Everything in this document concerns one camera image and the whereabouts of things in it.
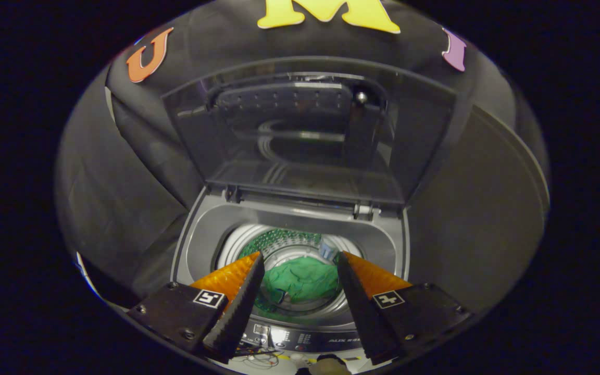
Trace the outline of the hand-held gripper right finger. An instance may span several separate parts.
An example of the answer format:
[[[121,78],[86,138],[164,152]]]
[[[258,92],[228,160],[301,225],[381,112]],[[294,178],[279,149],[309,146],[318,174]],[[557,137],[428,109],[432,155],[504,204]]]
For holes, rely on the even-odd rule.
[[[340,252],[340,285],[365,356],[374,364],[423,356],[464,329],[473,313],[433,283],[412,284]]]

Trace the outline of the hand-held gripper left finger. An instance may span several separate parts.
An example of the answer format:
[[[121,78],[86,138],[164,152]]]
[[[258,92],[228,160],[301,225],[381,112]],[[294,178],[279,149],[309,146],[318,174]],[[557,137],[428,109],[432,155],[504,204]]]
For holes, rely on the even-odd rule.
[[[264,273],[264,257],[255,252],[193,283],[169,282],[127,316],[183,353],[226,364],[247,328]]]

